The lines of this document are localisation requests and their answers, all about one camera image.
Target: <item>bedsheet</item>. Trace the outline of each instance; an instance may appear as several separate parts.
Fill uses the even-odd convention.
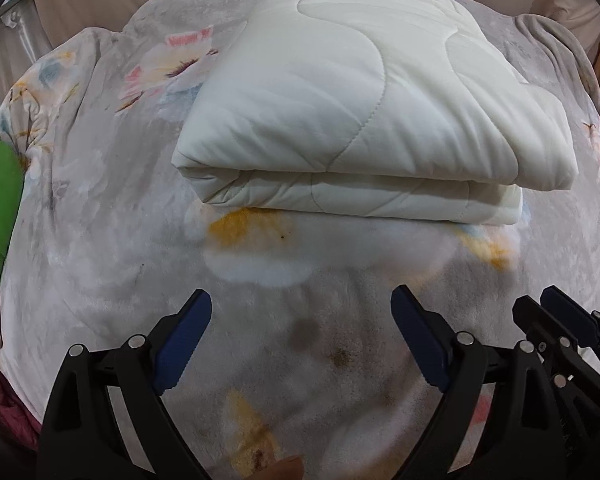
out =
[[[215,208],[170,159],[256,1],[151,0],[122,32],[81,32],[11,89],[0,136],[27,173],[0,286],[0,368],[42,419],[71,344],[118,346],[204,288],[211,324],[163,400],[210,475],[302,454],[309,479],[387,479],[440,398],[392,321],[394,286],[501,346],[522,338],[514,300],[551,284],[600,311],[600,92],[560,25],[458,0],[562,101],[579,168],[570,191],[525,192],[512,226]],[[488,405],[485,391],[458,464]]]

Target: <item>gray fleece blanket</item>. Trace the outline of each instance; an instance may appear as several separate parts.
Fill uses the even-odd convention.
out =
[[[501,346],[522,338],[514,300],[546,286],[600,311],[600,92],[557,23],[458,0],[525,78],[563,102],[573,189],[525,191],[512,226],[214,208],[171,154],[256,1],[151,0],[122,32],[84,30],[13,86],[0,137],[27,173],[0,286],[0,368],[42,419],[71,344],[119,346],[204,288],[211,323],[164,402],[213,478],[301,454],[309,479],[388,479],[440,398],[392,320],[396,285]],[[489,402],[486,390],[458,465]]]

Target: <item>metal screw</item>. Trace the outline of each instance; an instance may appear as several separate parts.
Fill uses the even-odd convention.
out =
[[[558,386],[558,388],[564,388],[567,385],[567,378],[564,375],[557,374],[554,376],[554,384]]]
[[[520,349],[525,354],[531,354],[531,352],[533,352],[536,348],[534,347],[534,344],[531,341],[523,339],[522,341],[520,341]]]
[[[131,348],[140,348],[144,342],[146,341],[146,339],[144,338],[143,335],[135,335],[132,336],[131,339],[129,339],[129,346],[131,346]]]
[[[83,349],[84,347],[81,344],[73,345],[71,348],[69,348],[69,355],[71,357],[78,357],[78,355],[82,353]]]
[[[472,336],[468,332],[458,332],[456,334],[456,339],[458,340],[458,342],[461,345],[464,345],[464,346],[472,345],[472,344],[474,344],[474,341],[475,341],[474,336]]]

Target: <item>bed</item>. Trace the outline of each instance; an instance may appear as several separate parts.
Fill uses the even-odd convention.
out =
[[[600,90],[562,26],[457,0],[563,102],[580,172],[570,191],[526,190],[512,226],[214,208],[171,154],[256,1],[150,0],[122,32],[88,28],[13,86],[0,138],[27,172],[0,283],[0,369],[42,420],[70,345],[118,346],[204,288],[211,324],[163,399],[209,474],[246,478],[301,454],[306,478],[390,478],[440,398],[392,321],[394,286],[502,346],[522,338],[513,301],[546,286],[600,311]]]

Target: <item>quilted stitching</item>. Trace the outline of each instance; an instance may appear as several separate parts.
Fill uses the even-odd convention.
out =
[[[323,210],[320,207],[320,204],[318,204],[315,200],[315,196],[314,196],[314,174],[311,174],[311,179],[309,179],[309,193],[311,193],[311,200],[314,201],[315,206],[320,210],[321,213],[325,213],[326,211]]]
[[[371,44],[376,48],[376,50],[378,51],[378,56],[380,56],[380,59],[382,60],[382,78],[383,78],[383,83],[382,84],[383,84],[383,86],[382,86],[382,93],[380,94],[380,98],[378,99],[378,102],[376,103],[376,106],[371,110],[371,113],[369,114],[369,117],[366,118],[366,121],[360,126],[360,129],[353,135],[353,137],[351,137],[351,139],[347,143],[347,145],[341,150],[340,153],[338,153],[335,157],[333,157],[333,159],[331,159],[330,162],[327,163],[327,165],[324,168],[324,171],[329,171],[329,168],[342,156],[342,154],[344,152],[347,151],[347,149],[349,148],[349,146],[352,145],[353,141],[356,140],[360,136],[360,134],[362,133],[362,131],[369,124],[369,121],[373,118],[373,116],[378,111],[378,108],[380,107],[380,105],[382,103],[382,99],[384,99],[384,95],[386,94],[386,65],[384,63],[384,57],[382,56],[382,52],[380,51],[380,49],[376,45],[376,42],[374,40],[372,40],[368,36],[368,34],[365,34],[362,30],[359,30],[359,29],[357,29],[355,27],[351,27],[350,25],[347,25],[346,23],[333,22],[331,20],[325,20],[324,18],[316,18],[315,16],[309,16],[308,14],[305,14],[304,12],[302,12],[302,10],[300,10],[300,4],[302,3],[302,1],[303,0],[298,0],[298,2],[296,3],[296,11],[298,12],[298,14],[302,14],[303,16],[305,16],[307,18],[311,18],[313,20],[320,20],[322,22],[328,22],[328,23],[334,23],[335,25],[341,25],[343,27],[349,28],[350,30],[355,30],[355,31],[359,32],[365,38],[367,38],[371,42]]]
[[[446,38],[445,40],[445,52],[446,52],[446,60],[449,63],[449,66],[451,67],[451,72],[458,78],[458,81],[460,82],[460,84],[466,89],[467,93],[471,96],[471,99],[474,101],[476,107],[480,107],[480,102],[478,101],[478,99],[476,99],[475,95],[471,92],[471,90],[469,90],[469,88],[467,87],[467,85],[464,82],[464,76],[461,76],[458,74],[458,72],[456,72],[456,69],[454,68],[454,64],[451,61],[451,58],[449,57],[449,46],[448,46],[448,42],[449,40],[451,40],[451,38],[453,38],[454,36],[456,36],[457,34],[459,34],[458,31],[455,31],[455,33],[453,33],[451,36],[449,36],[448,38]],[[491,117],[489,117],[489,120],[491,121],[491,123],[493,124],[493,119]],[[502,139],[507,143],[507,146],[509,147],[509,149],[511,150],[511,155],[513,156],[513,158],[516,161],[516,176],[518,176],[518,173],[520,172],[520,162],[518,160],[518,155],[516,154],[516,151],[513,149],[509,139],[507,138],[507,136],[504,136],[502,133],[500,133],[500,136],[502,137]]]

